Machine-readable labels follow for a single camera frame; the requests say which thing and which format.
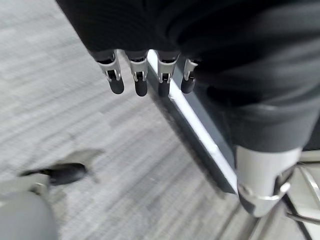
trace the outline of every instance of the gray object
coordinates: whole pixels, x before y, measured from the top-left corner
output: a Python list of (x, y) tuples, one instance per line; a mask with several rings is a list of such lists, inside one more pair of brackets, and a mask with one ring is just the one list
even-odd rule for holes
[(47, 202), (49, 178), (19, 177), (0, 184), (0, 236), (6, 240), (57, 240), (54, 214)]
[(286, 194), (301, 150), (259, 152), (237, 147), (238, 194), (250, 214), (266, 215)]

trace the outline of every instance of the silver metal rod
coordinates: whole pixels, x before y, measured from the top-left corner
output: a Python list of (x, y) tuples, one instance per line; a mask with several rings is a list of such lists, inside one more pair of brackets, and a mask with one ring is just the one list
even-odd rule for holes
[(292, 214), (287, 212), (286, 216), (292, 220), (298, 221), (298, 222), (303, 222), (303, 223), (310, 223), (310, 224), (317, 224), (320, 225), (320, 219), (308, 217), (308, 216), (302, 216), (299, 214)]
[(320, 189), (318, 184), (316, 183), (316, 180), (314, 179), (314, 177), (311, 175), (311, 173), (309, 172), (309, 170), (305, 167), (300, 166), (299, 170), (302, 173), (302, 176), (304, 177), (304, 179), (306, 180), (314, 198), (316, 201), (316, 204), (320, 207)]

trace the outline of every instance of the black fabric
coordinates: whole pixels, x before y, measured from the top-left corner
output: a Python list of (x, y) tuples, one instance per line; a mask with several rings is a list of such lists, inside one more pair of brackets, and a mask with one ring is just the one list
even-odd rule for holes
[(95, 58), (180, 51), (220, 105), (234, 143), (306, 144), (320, 108), (318, 0), (57, 0)]

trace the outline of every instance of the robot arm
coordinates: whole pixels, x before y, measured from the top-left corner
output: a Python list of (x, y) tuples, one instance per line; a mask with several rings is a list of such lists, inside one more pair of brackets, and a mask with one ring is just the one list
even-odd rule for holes
[(319, 115), (318, 1), (57, 2), (116, 94), (124, 85), (115, 49), (125, 50), (139, 96), (149, 49), (158, 52), (162, 97), (179, 53), (188, 57), (181, 90), (206, 83), (225, 113), (242, 205), (261, 217), (281, 199)]

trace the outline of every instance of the black fingertip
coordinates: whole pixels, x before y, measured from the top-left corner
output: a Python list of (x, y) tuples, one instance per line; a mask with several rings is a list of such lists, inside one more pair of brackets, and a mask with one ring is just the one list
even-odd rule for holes
[(188, 81), (186, 81), (185, 78), (183, 78), (181, 82), (181, 92), (183, 92), (184, 94), (191, 93), (195, 87), (195, 84), (195, 79), (189, 79)]
[(112, 92), (115, 94), (122, 94), (125, 90), (125, 85), (122, 78), (120, 78), (120, 80), (112, 79), (109, 84)]
[(165, 98), (168, 97), (170, 91), (170, 83), (167, 81), (163, 81), (162, 83), (159, 83), (158, 86), (158, 94), (160, 97)]
[(143, 81), (139, 79), (138, 81), (134, 81), (135, 92), (138, 96), (144, 97), (148, 92), (147, 81)]

